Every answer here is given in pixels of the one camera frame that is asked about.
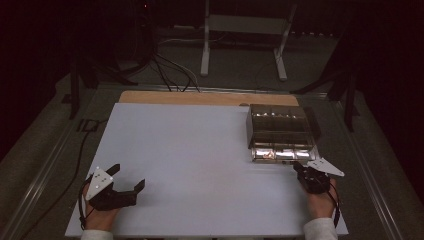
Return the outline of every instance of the table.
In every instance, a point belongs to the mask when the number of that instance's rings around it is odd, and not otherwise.
[[[294,170],[251,162],[248,108],[238,106],[250,103],[298,105],[285,95],[124,92],[90,169],[121,163],[118,191],[146,178],[138,204],[118,216],[115,235],[302,235],[309,216]],[[343,217],[337,231],[348,233]],[[75,210],[66,236],[80,234]]]
[[[286,69],[283,62],[283,49],[286,45],[297,4],[292,4],[290,14],[287,19],[282,18],[262,18],[243,17],[210,14],[209,0],[206,0],[205,7],[205,39],[203,45],[201,76],[207,76],[209,72],[209,31],[226,31],[242,33],[260,33],[281,35],[281,43],[274,49],[275,63],[277,65],[278,76],[281,81],[287,80]]]

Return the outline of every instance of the wire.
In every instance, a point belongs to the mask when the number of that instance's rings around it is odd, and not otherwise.
[[[158,57],[160,57],[161,59],[163,59],[163,60],[165,60],[165,61],[167,61],[167,62],[169,62],[169,63],[171,63],[171,64],[174,64],[175,66],[177,66],[178,68],[180,68],[181,69],[181,71],[180,70],[177,70],[177,71],[180,71],[180,72],[182,72],[182,73],[184,73],[187,77],[188,77],[188,79],[189,79],[189,81],[191,81],[193,84],[194,84],[194,86],[196,87],[196,89],[197,89],[197,91],[198,92],[201,92],[200,91],[200,89],[199,89],[199,83],[197,82],[197,76],[196,76],[196,74],[194,74],[194,72],[193,71],[191,71],[190,69],[188,69],[188,68],[186,68],[186,67],[184,67],[183,65],[180,65],[180,64],[178,64],[178,63],[175,63],[175,62],[173,62],[173,61],[171,61],[171,60],[169,60],[169,59],[166,59],[165,57],[163,57],[162,55],[160,55],[160,54],[156,54],[156,56],[158,56]],[[189,72],[191,75],[193,75],[193,77],[194,77],[194,81],[193,81],[193,79],[187,74],[187,72]]]
[[[172,64],[173,66],[169,66],[169,65],[167,65],[167,64],[164,64],[164,63],[161,63],[160,61],[159,61],[159,59],[160,60],[162,60],[162,61],[165,61],[165,62],[167,62],[167,63],[170,63],[170,64]],[[154,56],[154,58],[152,59],[153,60],[153,62],[156,64],[156,68],[157,69],[155,69],[155,68],[153,68],[152,66],[150,66],[151,68],[152,68],[152,70],[153,71],[155,71],[156,73],[158,73],[159,74],[159,76],[161,77],[161,79],[164,81],[164,83],[167,85],[167,87],[168,87],[168,90],[170,91],[170,92],[172,92],[172,89],[171,89],[171,87],[170,87],[170,84],[169,83],[171,83],[172,85],[174,85],[175,87],[176,87],[176,89],[177,89],[177,91],[180,91],[180,92],[184,92],[185,90],[187,90],[187,88],[190,86],[190,84],[192,83],[194,86],[195,86],[195,88],[197,89],[197,91],[198,92],[201,92],[200,91],[200,89],[199,89],[199,85],[198,85],[198,82],[197,82],[197,76],[196,76],[196,74],[194,74],[190,69],[188,69],[188,68],[186,68],[186,67],[184,67],[184,66],[182,66],[182,65],[180,65],[180,64],[177,64],[177,63],[175,63],[175,62],[173,62],[173,61],[171,61],[171,60],[168,60],[168,59],[166,59],[165,57],[163,57],[162,55],[160,55],[160,54],[155,54],[155,56]],[[188,79],[188,81],[187,81],[187,83],[186,83],[186,85],[185,85],[185,87],[183,88],[183,89],[181,89],[175,82],[173,82],[168,76],[167,76],[167,74],[166,74],[166,72],[162,69],[162,66],[163,67],[167,67],[167,68],[171,68],[171,69],[173,69],[173,70],[175,70],[175,71],[178,71],[178,72],[180,72],[180,73],[182,73],[182,74],[184,74],[186,77],[187,77],[187,79]]]
[[[315,177],[315,180],[319,183],[319,185],[322,187],[322,189],[325,190],[325,192],[328,194],[328,196],[333,201],[333,204],[334,204],[334,206],[336,208],[336,213],[334,215],[333,222],[334,222],[334,227],[337,227],[337,224],[339,223],[339,218],[340,218],[340,198],[339,198],[339,194],[337,193],[336,188],[330,182],[330,186],[333,187],[333,189],[335,190],[334,192],[336,193],[336,198],[337,198],[337,201],[336,201],[336,199],[334,199],[333,195],[331,195],[330,190],[327,191],[325,189],[324,185],[322,184],[322,182],[317,177]]]
[[[93,121],[96,122],[96,125],[94,125],[91,129],[87,131],[87,133],[85,134],[81,142],[79,153],[78,153],[77,165],[75,166],[75,172],[74,172],[74,175],[72,176],[71,181],[68,183],[68,185],[63,190],[63,192],[56,198],[56,200],[50,205],[50,207],[43,214],[41,214],[41,216],[35,221],[35,223],[32,224],[31,227],[21,236],[20,238],[21,240],[25,239],[28,236],[28,234],[41,222],[41,220],[43,220],[43,218],[46,217],[46,215],[56,206],[56,204],[63,198],[63,196],[66,194],[66,192],[74,183],[75,179],[78,176],[79,168],[81,165],[82,152],[83,152],[84,144],[85,144],[85,141],[87,140],[88,135],[90,134],[90,132],[92,132],[92,130],[96,129],[100,124],[107,122],[108,119],[103,121],[96,121],[96,120],[93,120]]]
[[[84,201],[83,199],[83,192],[84,192],[84,187],[89,184],[91,182],[91,178],[93,175],[90,175],[89,178],[87,178],[86,180],[84,180],[83,184],[80,187],[80,190],[78,192],[78,211],[80,213],[80,222],[81,222],[81,229],[84,230],[85,229],[85,224],[87,222],[87,218],[88,216],[90,216],[90,214],[93,212],[94,208],[87,214],[87,216],[84,216],[84,210],[82,208],[82,202]]]

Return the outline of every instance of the black cable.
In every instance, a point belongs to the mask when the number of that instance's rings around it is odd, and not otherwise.
[[[167,81],[169,81],[170,83],[172,83],[176,88],[177,88],[177,92],[182,92],[182,90],[180,89],[180,87],[178,86],[178,84],[174,81],[171,80],[171,78],[168,77],[168,75],[166,74],[166,71],[164,69],[162,69],[163,64],[160,63],[159,61],[157,61],[158,65],[158,70],[162,73],[162,76],[165,77],[165,79]]]
[[[165,67],[168,67],[168,68],[171,68],[171,69],[173,69],[173,70],[175,70],[175,71],[178,71],[178,72],[180,72],[180,73],[182,73],[182,74],[184,74],[186,77],[187,77],[187,79],[188,79],[188,82],[187,82],[187,84],[186,84],[186,86],[183,88],[183,90],[182,90],[182,92],[184,92],[189,86],[190,86],[190,83],[193,83],[193,85],[196,87],[196,89],[197,89],[197,91],[199,91],[200,92],[200,90],[199,90],[199,88],[198,88],[198,86],[197,86],[197,84],[196,83],[194,83],[194,81],[193,81],[193,79],[190,77],[190,75],[182,68],[182,67],[180,67],[179,65],[177,65],[177,64],[175,64],[175,63],[173,63],[172,61],[169,61],[168,59],[166,59],[166,58],[164,58],[164,57],[162,57],[162,56],[160,56],[160,55],[157,55],[158,57],[160,57],[161,59],[163,59],[163,60],[165,60],[165,61],[167,61],[167,62],[169,62],[169,63],[172,63],[173,65],[175,65],[175,66],[177,66],[178,68],[175,68],[175,67],[172,67],[172,66],[169,66],[169,65],[166,65],[166,64],[163,64],[163,63],[160,63],[161,65],[163,65],[163,66],[165,66]]]
[[[83,210],[83,208],[82,208],[82,202],[84,201],[84,199],[83,199],[83,192],[84,192],[84,187],[85,187],[85,185],[87,185],[88,183],[90,183],[91,182],[91,177],[92,177],[92,175],[88,178],[88,179],[86,179],[86,180],[84,180],[84,182],[83,182],[83,184],[81,185],[81,187],[80,187],[80,190],[79,190],[79,192],[78,192],[78,211],[79,211],[79,213],[80,213],[80,218],[79,218],[79,220],[80,220],[80,222],[81,222],[81,229],[82,230],[84,230],[85,229],[85,224],[86,224],[86,220],[87,220],[87,218],[88,218],[88,216],[90,215],[90,213],[89,214],[87,214],[87,216],[84,216],[84,210]]]
[[[158,62],[156,61],[156,59],[154,59],[154,58],[153,58],[152,60],[153,60],[153,62],[156,64],[156,66],[157,66],[158,70],[154,69],[151,65],[150,65],[150,68],[151,68],[153,71],[155,71],[156,73],[158,73],[158,74],[159,74],[159,76],[161,77],[162,81],[165,83],[165,85],[166,85],[166,87],[168,88],[168,90],[169,90],[170,92],[172,92],[171,86],[169,86],[167,79],[163,76],[162,72],[159,70],[159,69],[160,69],[159,63],[158,63]]]
[[[179,72],[181,72],[181,73],[183,73],[184,75],[186,75],[186,76],[187,76],[187,78],[188,78],[188,83],[187,83],[186,87],[183,89],[183,92],[184,92],[184,91],[188,88],[188,86],[190,86],[190,83],[192,83],[192,84],[195,86],[196,90],[197,90],[198,92],[200,92],[200,89],[199,89],[199,86],[197,85],[197,83],[195,83],[195,82],[193,81],[193,79],[191,78],[190,74],[189,74],[189,73],[187,73],[187,71],[186,71],[183,67],[181,67],[180,65],[178,65],[178,64],[176,64],[176,63],[174,63],[174,62],[172,62],[172,61],[171,61],[171,60],[169,60],[169,59],[166,59],[165,57],[163,57],[163,56],[161,56],[161,55],[159,55],[159,54],[155,54],[155,56],[157,56],[157,57],[161,58],[162,60],[164,60],[164,61],[166,61],[166,62],[168,62],[168,63],[171,63],[171,64],[175,65],[178,69],[176,69],[176,68],[173,68],[173,67],[171,67],[171,66],[168,66],[168,65],[163,64],[164,66],[169,67],[169,68],[172,68],[172,69],[174,69],[174,70],[176,70],[176,71],[179,71]]]
[[[91,209],[91,211],[87,214],[87,216],[85,216],[85,219],[87,219],[91,215],[91,213],[93,213],[93,212],[94,212],[94,208]]]
[[[87,140],[88,135],[90,134],[91,130],[96,129],[100,124],[107,122],[108,120],[103,120],[103,121],[96,121],[96,125],[94,125],[91,129],[89,129],[87,131],[87,133],[85,134],[81,145],[80,145],[80,150],[78,153],[78,159],[77,159],[77,165],[75,167],[75,172],[74,175],[72,176],[71,181],[68,183],[68,185],[66,186],[66,188],[63,190],[63,192],[56,198],[56,200],[50,205],[50,207],[43,213],[41,214],[41,216],[37,219],[37,221],[35,221],[34,224],[31,225],[31,227],[21,236],[21,240],[25,239],[28,234],[41,222],[41,220],[43,220],[43,218],[56,206],[56,204],[63,198],[63,196],[66,194],[66,192],[69,190],[69,188],[72,186],[72,184],[74,183],[75,179],[78,176],[78,172],[79,172],[79,168],[81,165],[81,158],[82,158],[82,150],[84,148],[84,144],[85,141]]]
[[[331,184],[331,182],[330,182],[330,186],[331,187],[333,187],[334,188],[334,190],[335,190],[335,193],[336,193],[336,197],[337,197],[337,201],[336,201],[336,199],[334,199],[334,197],[333,197],[333,195],[331,195],[331,193],[330,193],[330,190],[326,190],[325,189],[325,187],[324,187],[324,185],[322,184],[322,182],[318,179],[318,178],[315,178],[315,180],[320,184],[320,186],[322,187],[322,189],[324,189],[325,190],[325,192],[328,194],[328,196],[331,198],[331,200],[333,201],[333,204],[334,204],[334,206],[335,206],[335,208],[336,208],[336,213],[335,213],[335,215],[334,215],[334,220],[333,220],[333,222],[334,222],[334,227],[337,227],[337,224],[339,223],[339,218],[340,218],[340,206],[339,206],[339,204],[340,204],[340,199],[339,199],[339,194],[337,193],[337,190],[336,190],[336,188],[333,186],[333,184]]]

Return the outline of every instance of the white sleeve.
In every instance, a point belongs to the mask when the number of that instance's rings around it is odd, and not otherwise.
[[[81,240],[113,240],[113,234],[101,230],[84,230]]]
[[[337,233],[333,219],[317,218],[303,226],[306,240],[336,240]]]

